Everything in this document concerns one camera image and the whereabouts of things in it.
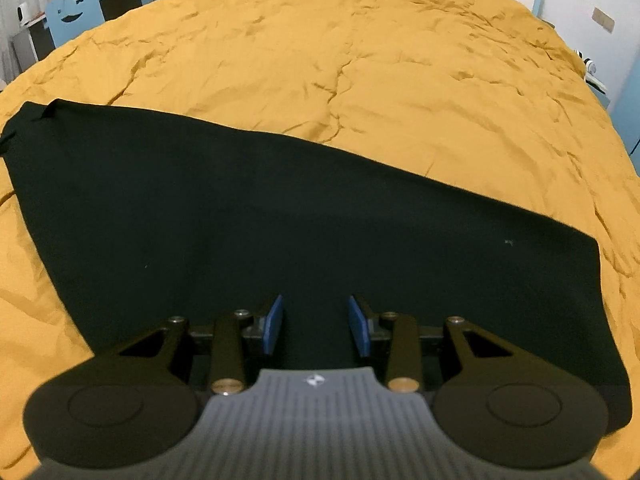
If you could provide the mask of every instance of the white logo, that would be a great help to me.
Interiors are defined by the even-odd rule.
[[[305,379],[305,383],[309,386],[317,388],[318,386],[322,386],[324,384],[324,377],[318,374],[309,375],[309,377]]]

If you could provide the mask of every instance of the bed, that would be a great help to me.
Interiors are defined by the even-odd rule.
[[[598,241],[609,327],[640,402],[640,180],[584,64],[514,0],[159,0],[84,33],[0,94],[148,108],[305,139],[549,216]],[[0,476],[37,458],[22,408],[91,357],[0,162]],[[603,439],[640,467],[640,416]]]

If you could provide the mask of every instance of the gray plastic base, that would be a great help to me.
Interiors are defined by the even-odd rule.
[[[371,368],[263,370],[242,394],[212,397],[193,431],[155,459],[115,470],[45,460],[30,477],[53,479],[606,480],[587,458],[547,471],[479,460],[446,437],[422,396],[387,390]]]

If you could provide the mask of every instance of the wall switch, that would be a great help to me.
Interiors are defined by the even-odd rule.
[[[600,25],[604,30],[606,30],[609,34],[613,32],[613,26],[616,22],[612,17],[607,16],[604,12],[602,12],[598,7],[593,9],[593,16],[591,19]]]

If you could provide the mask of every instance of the black cloth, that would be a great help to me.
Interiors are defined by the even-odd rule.
[[[1,138],[38,254],[94,351],[275,291],[282,367],[354,367],[357,292],[421,324],[463,316],[596,386],[610,430],[630,420],[598,246],[571,227],[333,148],[149,110],[27,103]]]

